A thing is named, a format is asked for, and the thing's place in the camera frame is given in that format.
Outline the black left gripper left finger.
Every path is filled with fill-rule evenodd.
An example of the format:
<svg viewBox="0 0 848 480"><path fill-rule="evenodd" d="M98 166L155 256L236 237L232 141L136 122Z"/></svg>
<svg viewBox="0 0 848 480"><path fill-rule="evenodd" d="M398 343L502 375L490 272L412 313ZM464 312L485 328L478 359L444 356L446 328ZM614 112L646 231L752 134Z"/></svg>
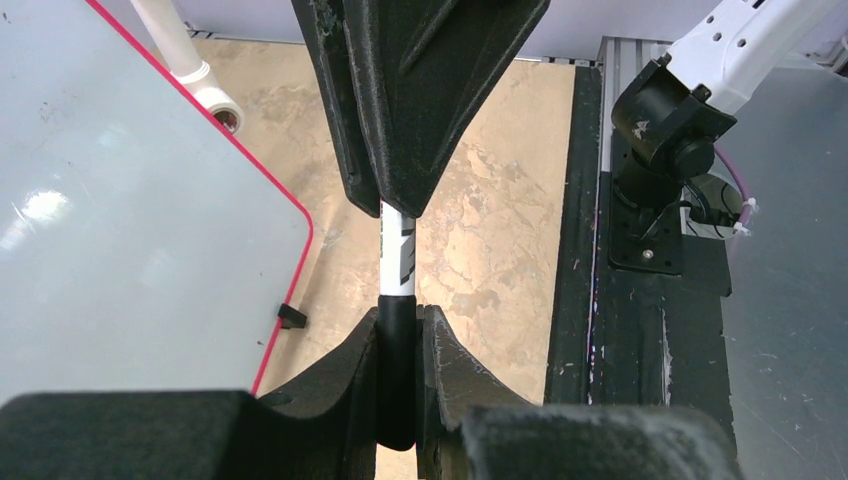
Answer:
<svg viewBox="0 0 848 480"><path fill-rule="evenodd" d="M376 314L277 389L62 392L1 410L5 479L370 479Z"/></svg>

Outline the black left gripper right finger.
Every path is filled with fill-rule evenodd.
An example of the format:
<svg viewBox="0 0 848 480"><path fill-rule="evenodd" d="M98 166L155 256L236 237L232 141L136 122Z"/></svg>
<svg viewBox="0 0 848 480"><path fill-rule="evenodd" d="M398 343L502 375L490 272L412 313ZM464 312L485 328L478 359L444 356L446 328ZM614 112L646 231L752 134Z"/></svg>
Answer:
<svg viewBox="0 0 848 480"><path fill-rule="evenodd" d="M422 479L739 479L730 441L676 407L535 405L461 344L443 310L417 309Z"/></svg>

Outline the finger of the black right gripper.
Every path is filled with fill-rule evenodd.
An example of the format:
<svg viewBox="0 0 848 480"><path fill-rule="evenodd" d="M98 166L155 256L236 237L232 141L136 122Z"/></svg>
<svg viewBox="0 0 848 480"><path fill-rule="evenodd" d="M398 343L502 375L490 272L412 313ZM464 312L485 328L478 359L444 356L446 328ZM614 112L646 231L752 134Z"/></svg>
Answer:
<svg viewBox="0 0 848 480"><path fill-rule="evenodd" d="M369 162L351 75L341 1L292 0L323 101L348 201L372 218L380 197Z"/></svg>
<svg viewBox="0 0 848 480"><path fill-rule="evenodd" d="M346 1L345 37L374 184L350 200L419 218L471 120L547 1Z"/></svg>

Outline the black marker cap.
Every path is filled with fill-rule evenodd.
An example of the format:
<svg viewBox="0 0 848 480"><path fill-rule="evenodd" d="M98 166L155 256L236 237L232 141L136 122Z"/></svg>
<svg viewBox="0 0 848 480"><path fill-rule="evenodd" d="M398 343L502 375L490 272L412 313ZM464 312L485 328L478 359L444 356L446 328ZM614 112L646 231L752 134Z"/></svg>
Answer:
<svg viewBox="0 0 848 480"><path fill-rule="evenodd" d="M377 305L377 442L407 451L416 441L417 301L381 295Z"/></svg>

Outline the pink-framed whiteboard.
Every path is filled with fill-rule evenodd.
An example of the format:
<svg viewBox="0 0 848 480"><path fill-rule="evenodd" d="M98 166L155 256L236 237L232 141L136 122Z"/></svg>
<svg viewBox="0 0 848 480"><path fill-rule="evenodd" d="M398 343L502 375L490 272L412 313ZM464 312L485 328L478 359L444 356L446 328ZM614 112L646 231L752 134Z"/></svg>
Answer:
<svg viewBox="0 0 848 480"><path fill-rule="evenodd" d="M256 392L312 238L100 3L2 3L3 401Z"/></svg>

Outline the black white marker pen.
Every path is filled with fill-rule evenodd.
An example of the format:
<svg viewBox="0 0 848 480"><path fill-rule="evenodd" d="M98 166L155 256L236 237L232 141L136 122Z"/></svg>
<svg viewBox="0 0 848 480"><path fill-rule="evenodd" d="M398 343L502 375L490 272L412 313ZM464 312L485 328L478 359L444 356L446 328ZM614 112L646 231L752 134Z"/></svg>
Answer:
<svg viewBox="0 0 848 480"><path fill-rule="evenodd" d="M379 293L414 296L416 220L385 201L380 207Z"/></svg>

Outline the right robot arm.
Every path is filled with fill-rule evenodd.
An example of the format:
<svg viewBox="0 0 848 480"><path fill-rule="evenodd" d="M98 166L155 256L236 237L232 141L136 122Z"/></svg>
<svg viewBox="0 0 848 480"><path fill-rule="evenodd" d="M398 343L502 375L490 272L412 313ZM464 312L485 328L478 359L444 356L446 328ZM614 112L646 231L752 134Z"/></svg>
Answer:
<svg viewBox="0 0 848 480"><path fill-rule="evenodd" d="M410 240L466 128L545 1L297 1L348 200ZM675 185L832 1L723 1L618 97L637 160Z"/></svg>

